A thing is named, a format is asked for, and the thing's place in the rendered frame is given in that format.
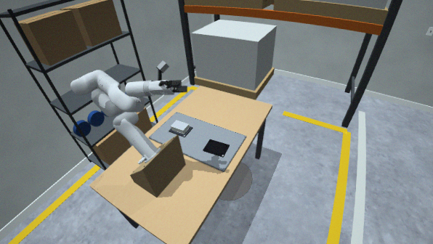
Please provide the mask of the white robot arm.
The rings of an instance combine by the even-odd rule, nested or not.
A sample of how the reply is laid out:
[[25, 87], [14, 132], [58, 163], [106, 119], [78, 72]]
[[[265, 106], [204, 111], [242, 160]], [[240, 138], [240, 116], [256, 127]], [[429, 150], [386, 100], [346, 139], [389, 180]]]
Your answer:
[[113, 126], [142, 155], [138, 164], [143, 161], [147, 163], [161, 150], [161, 148], [158, 150], [145, 134], [135, 126], [139, 120], [137, 113], [142, 112], [145, 108], [143, 97], [151, 96], [148, 89], [149, 82], [129, 82], [125, 87], [126, 95], [121, 91], [119, 82], [105, 72], [96, 70], [87, 73], [78, 80], [72, 81], [70, 84], [72, 91], [77, 95], [91, 92], [92, 101], [106, 116], [113, 117], [120, 113], [114, 119]]

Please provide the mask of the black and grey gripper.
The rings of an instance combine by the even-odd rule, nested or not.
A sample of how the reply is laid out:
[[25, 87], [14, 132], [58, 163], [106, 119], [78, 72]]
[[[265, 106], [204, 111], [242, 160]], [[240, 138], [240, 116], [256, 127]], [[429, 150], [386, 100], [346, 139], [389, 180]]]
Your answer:
[[[175, 89], [175, 87], [180, 87], [180, 88]], [[182, 81], [181, 80], [175, 80], [175, 81], [152, 81], [152, 82], [149, 82], [148, 89], [149, 89], [149, 92], [150, 92], [151, 96], [155, 96], [156, 94], [174, 95], [175, 92], [176, 93], [177, 92], [178, 93], [180, 93], [180, 92], [187, 92], [187, 86], [182, 86]]]

